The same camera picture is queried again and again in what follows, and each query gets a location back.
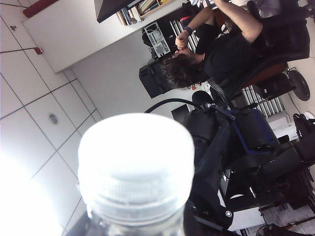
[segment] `wristwatch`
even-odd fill
[[[190,27],[185,26],[185,27],[184,27],[184,30],[187,30],[187,32],[189,33],[189,35],[191,35],[191,34],[192,34],[192,30],[191,30],[191,28],[190,28]]]

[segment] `curly dark hair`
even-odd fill
[[[174,89],[190,88],[208,80],[208,76],[201,70],[201,64],[192,64],[185,54],[165,58],[161,69],[167,83]]]

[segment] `woman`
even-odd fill
[[[222,35],[210,7],[201,10],[176,38],[178,50],[163,62],[162,72],[173,88],[201,84],[208,79],[218,84],[240,78],[257,59],[252,43],[262,31],[262,24],[244,9],[224,0],[214,0],[217,7],[241,30]],[[187,48],[188,36],[197,28],[203,31],[196,54]]]

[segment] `white bottle cap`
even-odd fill
[[[187,201],[194,144],[180,123],[133,113],[104,119],[83,135],[78,177],[84,202],[109,222],[161,222]]]

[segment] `hand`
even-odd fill
[[[184,30],[183,32],[180,33],[175,39],[175,44],[177,45],[177,48],[179,50],[184,49],[187,47],[188,44],[188,36],[189,33],[187,30]]]

